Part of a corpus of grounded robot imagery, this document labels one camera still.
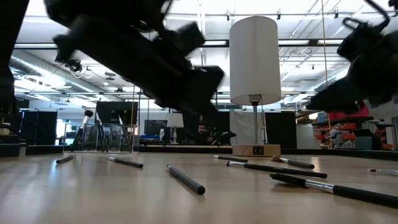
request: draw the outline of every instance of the lamp base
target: lamp base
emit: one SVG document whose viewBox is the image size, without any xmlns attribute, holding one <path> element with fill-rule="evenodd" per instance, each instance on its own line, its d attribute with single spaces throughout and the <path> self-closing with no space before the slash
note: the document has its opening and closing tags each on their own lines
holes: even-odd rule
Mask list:
<svg viewBox="0 0 398 224">
<path fill-rule="evenodd" d="M 280 145 L 271 145 L 271 144 L 233 145 L 232 155 L 255 156 L 255 157 L 280 156 Z"/>
</svg>

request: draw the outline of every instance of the white lamp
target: white lamp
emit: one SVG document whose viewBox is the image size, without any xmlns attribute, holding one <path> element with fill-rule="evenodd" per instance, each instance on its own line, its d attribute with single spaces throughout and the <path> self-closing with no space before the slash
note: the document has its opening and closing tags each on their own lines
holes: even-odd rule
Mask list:
<svg viewBox="0 0 398 224">
<path fill-rule="evenodd" d="M 177 142 L 177 128 L 183 128 L 184 122 L 181 113 L 171 113 L 167 119 L 167 127 L 173 130 L 173 142 L 171 144 L 178 144 Z"/>
<path fill-rule="evenodd" d="M 263 16 L 236 22 L 229 31 L 229 52 L 231 102 L 253 105 L 255 146 L 258 144 L 257 106 L 281 99 L 276 22 Z"/>
</svg>

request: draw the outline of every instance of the small lamp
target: small lamp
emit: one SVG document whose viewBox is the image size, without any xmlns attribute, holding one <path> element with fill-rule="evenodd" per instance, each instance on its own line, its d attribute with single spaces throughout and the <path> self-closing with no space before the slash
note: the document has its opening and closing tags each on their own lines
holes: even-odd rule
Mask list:
<svg viewBox="0 0 398 224">
<path fill-rule="evenodd" d="M 171 113 L 167 120 L 167 127 L 173 131 L 173 142 L 171 144 L 178 144 L 177 142 L 177 128 L 183 128 L 184 122 L 181 113 Z"/>
</svg>

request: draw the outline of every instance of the ceiling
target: ceiling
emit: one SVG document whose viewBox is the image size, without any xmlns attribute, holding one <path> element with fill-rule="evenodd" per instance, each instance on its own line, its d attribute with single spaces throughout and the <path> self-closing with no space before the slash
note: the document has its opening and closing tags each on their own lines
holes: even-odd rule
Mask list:
<svg viewBox="0 0 398 224">
<path fill-rule="evenodd" d="M 387 9 L 386 0 L 376 2 Z M 202 13 L 202 32 L 206 40 L 229 39 L 229 28 L 238 20 L 253 15 L 274 19 L 278 26 L 279 39 L 343 39 L 350 33 L 350 30 L 341 25 L 344 17 L 353 16 L 372 23 L 382 21 L 381 16 L 362 0 L 175 0 L 165 25 L 169 29 L 178 29 L 184 24 L 197 21 L 198 12 Z M 386 31 L 395 29 L 398 29 L 398 22 L 393 18 Z M 17 43 L 53 43 L 54 36 L 66 32 L 65 27 L 47 18 L 43 0 L 30 0 Z M 336 54 L 336 49 L 337 47 L 279 48 L 282 91 L 312 91 L 311 87 L 325 79 L 326 72 L 331 76 L 344 71 L 349 64 Z M 205 65 L 218 65 L 226 73 L 219 91 L 229 91 L 229 49 L 205 48 L 203 52 Z M 59 66 L 54 61 L 56 50 L 24 50 L 24 53 L 49 65 Z M 201 64 L 199 49 L 188 57 L 192 63 Z M 93 72 L 91 76 L 91 72 L 86 71 L 76 82 L 94 86 L 94 91 L 114 91 L 121 87 L 132 91 L 133 84 L 119 76 L 114 77 L 115 80 L 112 81 L 106 80 L 105 72 L 112 71 L 89 56 L 77 52 L 75 58 L 81 60 L 82 65 Z M 70 73 L 65 67 L 61 69 Z M 130 97 L 119 96 L 122 100 Z"/>
</svg>

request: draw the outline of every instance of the table surface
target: table surface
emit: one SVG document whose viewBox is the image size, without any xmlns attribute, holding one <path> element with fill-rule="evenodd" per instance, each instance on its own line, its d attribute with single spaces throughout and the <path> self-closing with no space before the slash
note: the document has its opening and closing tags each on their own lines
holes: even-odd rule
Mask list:
<svg viewBox="0 0 398 224">
<path fill-rule="evenodd" d="M 396 223 L 398 210 L 272 180 L 268 172 L 226 167 L 209 154 L 118 154 L 143 169 L 107 161 L 108 154 L 0 159 L 0 223 Z M 370 168 L 394 161 L 289 156 L 315 164 L 327 181 L 398 196 L 398 177 Z M 269 158 L 251 163 L 292 167 Z M 197 195 L 166 170 L 170 163 L 206 187 Z"/>
</svg>

